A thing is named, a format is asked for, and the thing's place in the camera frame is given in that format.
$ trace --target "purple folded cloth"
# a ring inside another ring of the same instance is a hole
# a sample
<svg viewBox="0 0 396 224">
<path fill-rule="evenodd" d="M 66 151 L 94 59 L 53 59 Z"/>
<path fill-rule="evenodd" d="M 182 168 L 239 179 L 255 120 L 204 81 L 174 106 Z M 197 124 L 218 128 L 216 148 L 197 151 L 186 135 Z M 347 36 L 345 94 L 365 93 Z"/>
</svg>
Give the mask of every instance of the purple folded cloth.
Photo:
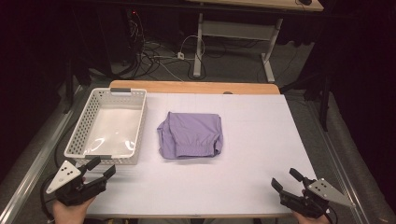
<svg viewBox="0 0 396 224">
<path fill-rule="evenodd" d="M 166 159 L 214 157 L 221 152 L 221 118 L 216 114 L 168 113 L 157 128 Z"/>
</svg>

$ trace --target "black cable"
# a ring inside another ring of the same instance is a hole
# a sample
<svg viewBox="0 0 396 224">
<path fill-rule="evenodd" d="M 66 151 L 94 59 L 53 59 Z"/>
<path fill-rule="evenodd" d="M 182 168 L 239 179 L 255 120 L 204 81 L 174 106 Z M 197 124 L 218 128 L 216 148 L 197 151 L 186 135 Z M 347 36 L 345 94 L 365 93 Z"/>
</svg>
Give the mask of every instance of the black cable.
<svg viewBox="0 0 396 224">
<path fill-rule="evenodd" d="M 54 217 L 52 215 L 52 213 L 49 211 L 49 209 L 47 208 L 47 202 L 44 199 L 44 191 L 45 191 L 45 187 L 47 186 L 47 184 L 53 179 L 53 177 L 55 177 L 56 174 L 52 174 L 49 177 L 47 177 L 44 182 L 41 184 L 41 188 L 40 188 L 40 202 L 41 202 L 41 211 L 46 215 L 46 217 L 49 219 L 49 221 L 53 221 Z"/>
<path fill-rule="evenodd" d="M 334 215 L 335 215 L 335 224 L 338 224 L 338 216 L 337 216 L 337 213 L 335 212 L 335 210 L 334 210 L 331 206 L 329 206 L 329 208 L 330 208 L 330 210 L 332 210 L 332 212 L 333 212 Z"/>
<path fill-rule="evenodd" d="M 172 61 L 172 62 L 169 62 L 169 63 L 186 63 L 186 64 L 188 64 L 189 65 L 189 70 L 187 71 L 187 76 L 189 75 L 190 70 L 191 70 L 191 64 L 188 61 L 178 59 L 177 61 Z"/>
</svg>

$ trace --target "hand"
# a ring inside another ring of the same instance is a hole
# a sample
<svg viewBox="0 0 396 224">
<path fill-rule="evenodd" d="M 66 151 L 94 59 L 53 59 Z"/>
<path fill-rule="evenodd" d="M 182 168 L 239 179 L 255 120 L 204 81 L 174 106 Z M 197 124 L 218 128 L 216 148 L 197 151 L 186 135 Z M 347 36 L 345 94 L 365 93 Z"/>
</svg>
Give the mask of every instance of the hand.
<svg viewBox="0 0 396 224">
<path fill-rule="evenodd" d="M 291 211 L 293 216 L 297 218 L 299 224 L 330 224 L 329 219 L 327 219 L 324 215 L 319 218 L 305 217 L 300 213 Z"/>
<path fill-rule="evenodd" d="M 80 205 L 66 206 L 56 200 L 52 206 L 56 224 L 82 224 L 87 214 L 87 209 L 95 197 Z"/>
</svg>

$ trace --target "basket slot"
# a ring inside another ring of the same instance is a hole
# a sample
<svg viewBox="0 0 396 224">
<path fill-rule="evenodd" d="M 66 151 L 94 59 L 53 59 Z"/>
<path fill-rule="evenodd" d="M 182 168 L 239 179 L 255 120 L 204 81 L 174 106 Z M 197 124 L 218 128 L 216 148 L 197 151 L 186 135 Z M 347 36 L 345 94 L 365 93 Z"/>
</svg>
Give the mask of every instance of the basket slot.
<svg viewBox="0 0 396 224">
<path fill-rule="evenodd" d="M 93 160 L 95 157 L 100 157 L 101 160 L 111 160 L 111 155 L 86 155 L 85 159 Z"/>
<path fill-rule="evenodd" d="M 110 89 L 111 95 L 113 96 L 125 96 L 125 95 L 132 95 L 131 94 L 131 89 L 127 89 L 127 88 L 111 88 Z"/>
</svg>

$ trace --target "white table surface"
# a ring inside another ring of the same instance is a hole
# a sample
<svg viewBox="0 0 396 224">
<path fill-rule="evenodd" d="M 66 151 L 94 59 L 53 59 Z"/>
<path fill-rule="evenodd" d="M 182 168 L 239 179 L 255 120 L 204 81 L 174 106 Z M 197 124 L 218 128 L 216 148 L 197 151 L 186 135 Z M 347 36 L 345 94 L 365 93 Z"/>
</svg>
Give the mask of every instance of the white table surface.
<svg viewBox="0 0 396 224">
<path fill-rule="evenodd" d="M 89 217 L 282 217 L 290 210 L 272 178 L 297 195 L 304 186 L 291 167 L 316 178 L 283 95 L 148 93 L 147 104 L 137 165 L 117 165 Z M 156 129 L 169 111 L 219 114 L 221 154 L 164 159 Z M 87 181 L 106 168 L 87 172 Z"/>
</svg>

